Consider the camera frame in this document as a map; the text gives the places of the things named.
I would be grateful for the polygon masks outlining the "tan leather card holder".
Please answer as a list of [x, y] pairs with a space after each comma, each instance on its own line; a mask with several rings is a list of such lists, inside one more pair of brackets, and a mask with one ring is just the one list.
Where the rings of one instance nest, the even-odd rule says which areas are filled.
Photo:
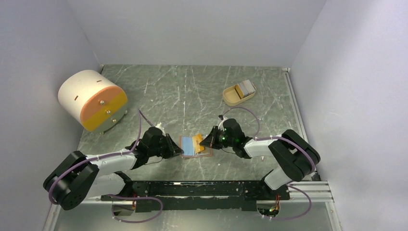
[[212, 150], [200, 145], [200, 142], [204, 140], [206, 136], [197, 134], [192, 137], [179, 136], [179, 145], [183, 150], [180, 155], [184, 158], [198, 158], [198, 157], [210, 157], [213, 155]]

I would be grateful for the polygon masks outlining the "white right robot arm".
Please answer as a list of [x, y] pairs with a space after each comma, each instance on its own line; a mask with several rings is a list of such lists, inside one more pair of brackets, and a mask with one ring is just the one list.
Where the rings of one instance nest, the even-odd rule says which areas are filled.
[[259, 187], [265, 199], [272, 199], [278, 188], [287, 183], [302, 181], [321, 161], [319, 153], [292, 129], [279, 136], [251, 138], [233, 118], [224, 120], [221, 126], [214, 126], [200, 145], [217, 150], [230, 147], [244, 159], [274, 157], [278, 166], [262, 178], [263, 184]]

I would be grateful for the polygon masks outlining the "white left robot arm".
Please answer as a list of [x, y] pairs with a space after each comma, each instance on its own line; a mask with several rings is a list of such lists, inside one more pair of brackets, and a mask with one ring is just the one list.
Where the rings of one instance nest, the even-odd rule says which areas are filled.
[[124, 173], [126, 170], [137, 169], [154, 156], [169, 159], [183, 153], [169, 134], [150, 127], [120, 151], [99, 155], [71, 152], [44, 180], [43, 188], [49, 200], [64, 210], [75, 208], [84, 199], [103, 195], [127, 200], [136, 193], [133, 180]]

